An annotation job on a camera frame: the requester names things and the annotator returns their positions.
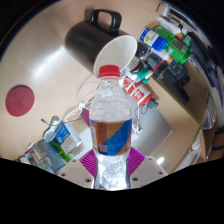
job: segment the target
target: red object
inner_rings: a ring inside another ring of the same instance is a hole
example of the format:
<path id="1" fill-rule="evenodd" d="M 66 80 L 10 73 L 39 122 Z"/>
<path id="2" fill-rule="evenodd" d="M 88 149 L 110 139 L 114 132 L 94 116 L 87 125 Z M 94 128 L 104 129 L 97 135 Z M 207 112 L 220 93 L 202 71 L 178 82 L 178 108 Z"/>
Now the red object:
<path id="1" fill-rule="evenodd" d="M 143 106 L 144 104 L 149 102 L 149 100 L 153 97 L 153 95 L 144 86 L 144 84 L 142 82 L 139 82 L 139 83 L 134 82 L 133 80 L 130 79 L 130 77 L 128 77 L 128 75 L 126 75 L 125 78 L 129 79 L 129 81 L 125 79 L 123 83 L 123 87 L 134 99 L 134 101 L 138 103 L 139 106 Z"/>
<path id="2" fill-rule="evenodd" d="M 6 98 L 6 109 L 14 117 L 23 116 L 32 108 L 34 98 L 34 93 L 28 86 L 17 86 Z"/>
<path id="3" fill-rule="evenodd" d="M 116 65 L 104 65 L 99 69 L 99 78 L 108 76 L 120 77 L 120 69 Z"/>

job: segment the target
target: plastic water bottle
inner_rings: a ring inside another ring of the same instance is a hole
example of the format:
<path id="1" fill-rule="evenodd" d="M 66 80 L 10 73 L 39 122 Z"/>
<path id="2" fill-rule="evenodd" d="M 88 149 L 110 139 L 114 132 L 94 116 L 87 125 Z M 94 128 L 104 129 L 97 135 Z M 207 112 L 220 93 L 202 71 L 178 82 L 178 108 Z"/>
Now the plastic water bottle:
<path id="1" fill-rule="evenodd" d="M 89 108 L 97 176 L 107 190 L 129 187 L 126 161 L 131 148 L 132 106 L 119 85 L 119 78 L 119 67 L 100 67 L 100 89 Z"/>

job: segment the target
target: green cap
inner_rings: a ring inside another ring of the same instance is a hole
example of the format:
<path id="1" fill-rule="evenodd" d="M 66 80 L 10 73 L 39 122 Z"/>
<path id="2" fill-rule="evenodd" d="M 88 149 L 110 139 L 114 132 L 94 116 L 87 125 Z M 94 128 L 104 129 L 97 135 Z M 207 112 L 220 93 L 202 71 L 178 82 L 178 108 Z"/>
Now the green cap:
<path id="1" fill-rule="evenodd" d="M 190 56 L 191 56 L 191 52 L 188 50 L 186 52 L 186 54 L 181 58 L 181 60 L 179 61 L 179 63 L 181 65 L 184 64 Z"/>
<path id="2" fill-rule="evenodd" d="M 143 69 L 141 69 L 141 70 L 138 72 L 137 76 L 138 76 L 140 79 L 144 79 L 145 76 L 148 75 L 148 73 L 149 73 L 149 70 L 148 70 L 147 68 L 143 68 Z"/>
<path id="3" fill-rule="evenodd" d="M 146 84 L 148 81 L 149 81 L 149 79 L 144 79 L 143 81 L 142 81 L 142 83 L 143 84 Z"/>

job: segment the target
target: water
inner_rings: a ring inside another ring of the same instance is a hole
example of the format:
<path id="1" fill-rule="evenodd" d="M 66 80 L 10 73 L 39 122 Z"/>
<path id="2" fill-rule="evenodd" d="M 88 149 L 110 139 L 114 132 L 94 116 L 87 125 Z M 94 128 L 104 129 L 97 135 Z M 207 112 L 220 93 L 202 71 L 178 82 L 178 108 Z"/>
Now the water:
<path id="1" fill-rule="evenodd" d="M 108 125 L 113 125 L 115 122 L 125 122 L 132 118 L 132 106 L 119 85 L 119 79 L 101 81 L 101 87 L 91 103 L 89 112 L 90 120 L 94 121 L 95 123 L 106 123 L 104 131 L 95 134 L 98 135 L 96 139 L 100 139 L 102 135 L 104 135 L 104 137 L 107 136 L 108 138 L 108 135 L 113 136 L 113 134 L 116 133 L 116 128 L 112 128 L 109 130 L 109 133 L 112 134 L 108 134 L 108 129 L 110 129 L 110 127 L 107 126 L 107 123 Z M 100 185 L 105 189 L 113 191 L 127 188 L 128 183 L 126 182 L 126 161 L 129 152 L 130 147 L 125 153 L 121 155 L 103 155 L 94 150 L 98 160 L 97 175 L 99 175 Z"/>

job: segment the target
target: bottle label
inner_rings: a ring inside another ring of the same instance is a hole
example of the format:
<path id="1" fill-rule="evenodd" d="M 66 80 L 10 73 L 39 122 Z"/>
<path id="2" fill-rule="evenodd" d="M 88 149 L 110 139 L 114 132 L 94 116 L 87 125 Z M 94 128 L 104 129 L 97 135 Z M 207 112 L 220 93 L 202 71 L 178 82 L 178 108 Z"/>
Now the bottle label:
<path id="1" fill-rule="evenodd" d="M 159 35 L 156 32 L 148 28 L 145 28 L 142 34 L 140 35 L 139 39 L 148 44 L 149 46 L 152 46 L 158 37 Z"/>
<path id="2" fill-rule="evenodd" d="M 121 122 L 90 120 L 93 149 L 108 156 L 121 155 L 131 148 L 132 119 Z"/>
<path id="3" fill-rule="evenodd" d="M 139 63 L 139 59 L 137 57 L 134 57 L 131 62 L 128 64 L 127 69 L 133 70 Z"/>
<path id="4" fill-rule="evenodd" d="M 191 37 L 189 37 L 188 35 L 184 38 L 183 42 L 188 46 L 191 42 Z"/>
<path id="5" fill-rule="evenodd" d="M 171 27 L 169 27 L 168 25 L 166 25 L 165 23 L 160 22 L 160 26 L 162 26 L 163 28 L 165 28 L 166 30 L 168 30 L 173 35 L 176 35 L 176 32 Z"/>
<path id="6" fill-rule="evenodd" d="M 144 38 L 144 42 L 147 43 L 148 45 L 152 46 L 158 37 L 159 37 L 159 35 L 156 32 L 150 30 L 146 34 L 146 36 Z"/>

